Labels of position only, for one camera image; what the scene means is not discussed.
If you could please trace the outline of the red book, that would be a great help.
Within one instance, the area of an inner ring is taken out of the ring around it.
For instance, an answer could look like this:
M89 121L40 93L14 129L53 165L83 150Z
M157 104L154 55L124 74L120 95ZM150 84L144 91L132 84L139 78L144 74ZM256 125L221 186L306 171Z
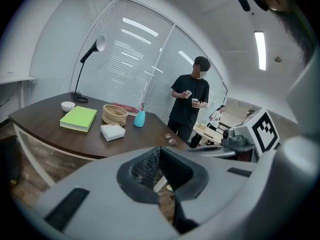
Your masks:
M127 106L127 105L123 105L123 104L119 104L119 103L115 103L115 102L113 102L112 105L125 109L127 111L128 115L132 116L132 117L136 117L139 112L138 109L136 109L135 107L132 107L132 106Z

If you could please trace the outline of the white square block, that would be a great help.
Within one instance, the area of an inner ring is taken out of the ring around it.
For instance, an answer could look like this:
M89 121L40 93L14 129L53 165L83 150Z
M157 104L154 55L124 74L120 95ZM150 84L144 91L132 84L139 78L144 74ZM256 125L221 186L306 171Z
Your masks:
M101 125L100 131L107 142L123 138L126 133L126 130L118 123Z

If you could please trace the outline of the eyeglasses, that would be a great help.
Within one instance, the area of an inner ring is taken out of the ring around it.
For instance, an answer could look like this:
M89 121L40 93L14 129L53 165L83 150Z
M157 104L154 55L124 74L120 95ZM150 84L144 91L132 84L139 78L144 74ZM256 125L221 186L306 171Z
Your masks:
M173 136L172 136L171 134L167 133L167 134L165 135L165 138L167 139L169 145L171 145L171 146L173 146L173 147L177 145L176 139L173 138Z

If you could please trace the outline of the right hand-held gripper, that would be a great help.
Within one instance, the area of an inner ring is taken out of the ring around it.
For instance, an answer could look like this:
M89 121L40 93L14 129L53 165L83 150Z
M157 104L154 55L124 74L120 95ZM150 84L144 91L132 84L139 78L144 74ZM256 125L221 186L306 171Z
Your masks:
M274 150L280 141L274 122L265 108L254 112L233 129L236 136L242 135L248 144L254 145L253 162L257 162L264 152ZM222 145L200 146L187 151L214 158L229 158L236 155L233 149Z

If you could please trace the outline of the white desk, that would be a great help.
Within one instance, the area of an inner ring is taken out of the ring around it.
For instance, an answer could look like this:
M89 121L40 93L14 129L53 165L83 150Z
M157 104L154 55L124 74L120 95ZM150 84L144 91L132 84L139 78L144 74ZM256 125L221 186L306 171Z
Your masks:
M0 99L0 108L6 105L12 99L16 92L18 92L19 94L19 108L24 108L26 105L26 82L34 82L35 80L35 77L26 74L18 74L14 72L0 74L0 86L16 83L14 91L8 97L3 98L3 100Z

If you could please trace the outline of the ceiling strip light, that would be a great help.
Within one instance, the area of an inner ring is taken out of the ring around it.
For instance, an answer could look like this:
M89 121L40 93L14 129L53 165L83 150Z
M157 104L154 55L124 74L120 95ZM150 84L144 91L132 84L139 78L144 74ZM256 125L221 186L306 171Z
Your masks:
M267 66L266 41L263 31L255 31L254 37L258 52L259 69L265 71Z

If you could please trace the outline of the green book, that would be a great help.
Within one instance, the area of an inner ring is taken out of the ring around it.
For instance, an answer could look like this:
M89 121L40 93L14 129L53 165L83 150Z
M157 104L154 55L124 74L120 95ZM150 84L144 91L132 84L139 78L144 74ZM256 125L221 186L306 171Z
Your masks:
M76 106L59 120L59 126L87 133L96 118L97 110Z

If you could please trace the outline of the black case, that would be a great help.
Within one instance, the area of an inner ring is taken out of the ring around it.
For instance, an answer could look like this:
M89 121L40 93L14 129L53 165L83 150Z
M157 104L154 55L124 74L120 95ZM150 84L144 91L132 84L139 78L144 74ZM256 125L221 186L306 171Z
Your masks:
M11 185L16 185L20 177L21 156L18 149L18 138L11 135L0 139L0 172Z

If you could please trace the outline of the white round coaster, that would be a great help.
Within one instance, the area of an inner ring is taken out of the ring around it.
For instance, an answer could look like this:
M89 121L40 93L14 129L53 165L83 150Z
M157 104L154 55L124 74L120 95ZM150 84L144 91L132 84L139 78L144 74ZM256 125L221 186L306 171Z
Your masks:
M76 104L71 101L64 101L61 103L61 108L64 112L68 113L75 108Z

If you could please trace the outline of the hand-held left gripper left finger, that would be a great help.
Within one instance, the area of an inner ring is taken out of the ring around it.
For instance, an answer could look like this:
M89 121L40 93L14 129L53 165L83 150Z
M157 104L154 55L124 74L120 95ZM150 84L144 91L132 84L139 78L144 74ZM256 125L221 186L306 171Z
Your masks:
M158 204L140 203L117 182L120 166L150 148L92 161L45 191L34 210L45 218L74 188L89 192L63 233L69 237L175 237Z

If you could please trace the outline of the blue spray bottle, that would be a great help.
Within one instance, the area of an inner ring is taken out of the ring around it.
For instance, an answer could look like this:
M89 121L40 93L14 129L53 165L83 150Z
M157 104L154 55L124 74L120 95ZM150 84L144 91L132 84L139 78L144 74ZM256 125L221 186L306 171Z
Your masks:
M145 124L145 119L146 119L146 104L143 102L133 121L134 126L142 128Z

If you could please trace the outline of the beige woven bowl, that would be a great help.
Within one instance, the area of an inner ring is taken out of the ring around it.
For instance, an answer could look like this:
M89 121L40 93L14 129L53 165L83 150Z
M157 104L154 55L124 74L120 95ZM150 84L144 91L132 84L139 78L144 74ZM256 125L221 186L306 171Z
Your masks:
M106 124L118 124L121 127L126 125L128 112L116 105L105 104L102 110L102 120Z

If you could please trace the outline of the black desk lamp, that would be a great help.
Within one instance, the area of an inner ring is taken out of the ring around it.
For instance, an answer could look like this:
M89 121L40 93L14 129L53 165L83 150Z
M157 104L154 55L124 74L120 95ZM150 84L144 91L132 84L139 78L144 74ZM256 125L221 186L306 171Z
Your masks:
M93 52L102 52L105 49L106 40L103 35L97 37L95 42L92 44L90 49L84 54L84 56L80 59L80 63L82 64L81 69L78 74L75 90L70 93L71 98L80 103L87 103L89 100L85 96L82 95L81 92L78 91L78 85L80 81L80 77L83 71L83 67L85 65L86 60L90 57Z

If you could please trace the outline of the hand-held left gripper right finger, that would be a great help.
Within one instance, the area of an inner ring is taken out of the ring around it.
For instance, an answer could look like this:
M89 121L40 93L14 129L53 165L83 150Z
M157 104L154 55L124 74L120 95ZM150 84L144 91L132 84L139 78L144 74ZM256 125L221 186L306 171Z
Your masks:
M174 189L173 223L160 234L244 235L253 204L240 195L255 162L162 147L160 169Z

